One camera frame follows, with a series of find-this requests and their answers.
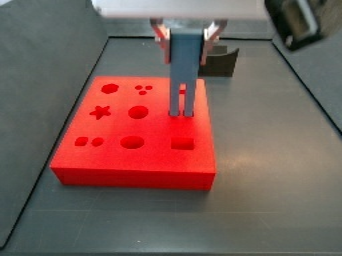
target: black object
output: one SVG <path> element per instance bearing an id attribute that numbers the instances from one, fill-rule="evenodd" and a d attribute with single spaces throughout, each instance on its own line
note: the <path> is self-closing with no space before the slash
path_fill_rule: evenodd
<path id="1" fill-rule="evenodd" d="M 0 247 L 35 186 L 107 34 L 91 1 L 0 8 Z"/>
<path id="2" fill-rule="evenodd" d="M 265 6 L 289 50 L 295 51 L 323 38 L 307 0 L 265 0 Z"/>
<path id="3" fill-rule="evenodd" d="M 215 45 L 207 56 L 207 63 L 199 67 L 199 76 L 233 77 L 239 49 L 227 51 L 226 45 Z"/>

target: hole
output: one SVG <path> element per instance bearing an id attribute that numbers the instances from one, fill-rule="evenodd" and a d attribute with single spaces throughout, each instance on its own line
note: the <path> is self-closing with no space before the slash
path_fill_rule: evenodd
<path id="1" fill-rule="evenodd" d="M 186 94 L 186 84 L 180 84 L 179 94 Z"/>
<path id="2" fill-rule="evenodd" d="M 171 138 L 171 149 L 194 150 L 195 144 L 192 138 Z"/>
<path id="3" fill-rule="evenodd" d="M 88 137 L 79 137 L 76 140 L 75 140 L 75 146 L 86 146 L 88 143 Z"/>
<path id="4" fill-rule="evenodd" d="M 104 108 L 100 106 L 96 106 L 95 110 L 90 113 L 90 115 L 96 116 L 96 120 L 102 119 L 103 116 L 110 116 L 111 115 L 110 106 Z"/>
<path id="5" fill-rule="evenodd" d="M 135 106 L 128 110 L 128 116 L 134 119 L 142 119 L 148 115 L 148 109 L 144 106 Z"/>
<path id="6" fill-rule="evenodd" d="M 106 93 L 106 94 L 111 94 L 111 93 L 116 92 L 118 89 L 119 89 L 119 85 L 116 85 L 116 84 L 106 84 L 102 87 L 102 92 Z"/>
<path id="7" fill-rule="evenodd" d="M 91 144 L 94 147 L 99 147 L 103 144 L 104 140 L 103 138 L 98 137 L 92 140 Z"/>
<path id="8" fill-rule="evenodd" d="M 120 144 L 127 149 L 138 149 L 144 145 L 144 139 L 139 136 L 124 137 Z"/>

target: red shape sorter board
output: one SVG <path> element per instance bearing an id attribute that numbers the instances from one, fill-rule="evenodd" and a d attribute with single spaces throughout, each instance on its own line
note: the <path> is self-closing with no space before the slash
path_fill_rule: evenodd
<path id="1" fill-rule="evenodd" d="M 194 117 L 171 117 L 168 78 L 96 77 L 51 162 L 60 182 L 209 190 L 214 146 L 205 81 L 196 83 Z"/>

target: floor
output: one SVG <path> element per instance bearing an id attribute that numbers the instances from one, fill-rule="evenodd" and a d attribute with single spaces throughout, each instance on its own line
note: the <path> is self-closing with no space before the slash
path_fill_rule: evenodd
<path id="1" fill-rule="evenodd" d="M 223 43 L 213 190 L 64 187 L 47 167 L 4 252 L 342 252 L 341 134 L 271 42 Z M 99 75 L 168 76 L 152 39 L 111 39 Z"/>

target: star-shaped hole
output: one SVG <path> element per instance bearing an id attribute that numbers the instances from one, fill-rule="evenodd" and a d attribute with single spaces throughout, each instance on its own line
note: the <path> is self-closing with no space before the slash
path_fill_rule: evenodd
<path id="1" fill-rule="evenodd" d="M 90 113 L 90 115 L 96 116 L 96 120 L 100 120 L 103 116 L 110 116 L 111 115 L 110 106 L 107 107 L 96 106 L 95 110 Z"/>

